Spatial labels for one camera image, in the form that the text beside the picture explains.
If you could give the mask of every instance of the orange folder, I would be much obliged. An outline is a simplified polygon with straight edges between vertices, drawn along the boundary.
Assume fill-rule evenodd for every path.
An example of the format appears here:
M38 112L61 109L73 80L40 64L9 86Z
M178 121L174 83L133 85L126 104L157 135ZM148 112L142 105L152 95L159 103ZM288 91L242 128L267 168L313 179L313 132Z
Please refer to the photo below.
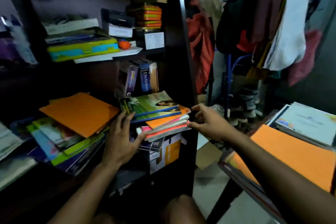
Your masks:
M181 114L179 115L174 115L174 116L168 116L168 117L164 117L164 118L160 118L160 119L156 119L156 120L149 120L149 121L146 121L146 124L148 126L150 126L152 129L154 128L157 128L158 126L161 126L161 125L164 125L172 120L175 120L179 117L181 117L182 115L185 115L185 114L188 114L191 112L191 110L187 107L184 107L184 106L181 106L181 105L178 105L178 107L180 108L181 110Z
M96 133L120 111L83 92L53 101L39 110L86 138Z
M266 125L262 125L251 139L305 178L330 191L336 164L336 153L333 151L306 143ZM234 155L230 164L258 183L238 154Z

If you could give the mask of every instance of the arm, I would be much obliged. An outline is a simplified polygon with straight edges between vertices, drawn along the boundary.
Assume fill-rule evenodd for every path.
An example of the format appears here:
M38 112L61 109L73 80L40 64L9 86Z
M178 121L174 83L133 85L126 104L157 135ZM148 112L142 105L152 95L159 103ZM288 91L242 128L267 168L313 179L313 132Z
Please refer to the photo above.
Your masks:
M269 154L240 133L214 110L199 104L192 108L204 124L189 126L216 141L225 141L241 156L288 223L336 222L336 198Z
M141 141L146 137L146 134L142 133L133 143L129 141L130 121L134 113L128 115L121 126L125 114L126 110L111 124L101 163L48 224L86 224L91 222L114 175L123 164L132 158Z

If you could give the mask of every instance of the bottle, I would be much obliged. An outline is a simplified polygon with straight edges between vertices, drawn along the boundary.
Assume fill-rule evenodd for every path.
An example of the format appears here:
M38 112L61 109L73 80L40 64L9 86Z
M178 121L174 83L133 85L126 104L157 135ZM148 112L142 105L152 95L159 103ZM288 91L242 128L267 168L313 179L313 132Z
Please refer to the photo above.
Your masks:
M13 37L13 43L20 57L31 65L38 64L30 49L30 43L26 37L26 34L23 31L19 20L14 15L11 15L11 24L10 33Z

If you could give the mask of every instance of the orange ball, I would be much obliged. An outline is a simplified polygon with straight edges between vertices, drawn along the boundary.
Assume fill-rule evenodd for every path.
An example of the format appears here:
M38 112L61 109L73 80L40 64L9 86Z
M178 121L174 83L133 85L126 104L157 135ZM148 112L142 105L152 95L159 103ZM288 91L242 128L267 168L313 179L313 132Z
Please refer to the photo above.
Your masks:
M131 43L128 42L128 41L120 41L118 43L118 46L119 46L120 49L127 50L131 47Z

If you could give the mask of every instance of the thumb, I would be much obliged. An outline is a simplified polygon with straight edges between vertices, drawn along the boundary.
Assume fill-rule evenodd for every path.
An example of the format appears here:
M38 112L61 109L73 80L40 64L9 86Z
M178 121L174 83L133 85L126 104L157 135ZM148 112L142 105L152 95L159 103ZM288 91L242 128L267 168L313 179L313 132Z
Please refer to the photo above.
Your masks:
M146 138L148 135L149 131L142 132L138 137L135 139L133 144L135 145L136 148L139 148L141 142Z
M198 131L200 131L200 130L202 129L202 125L203 125L203 124L198 124L198 123L196 123L196 122L189 122L189 123L187 124L187 126L188 126L189 128L192 128L192 129L195 129L195 130L198 130Z

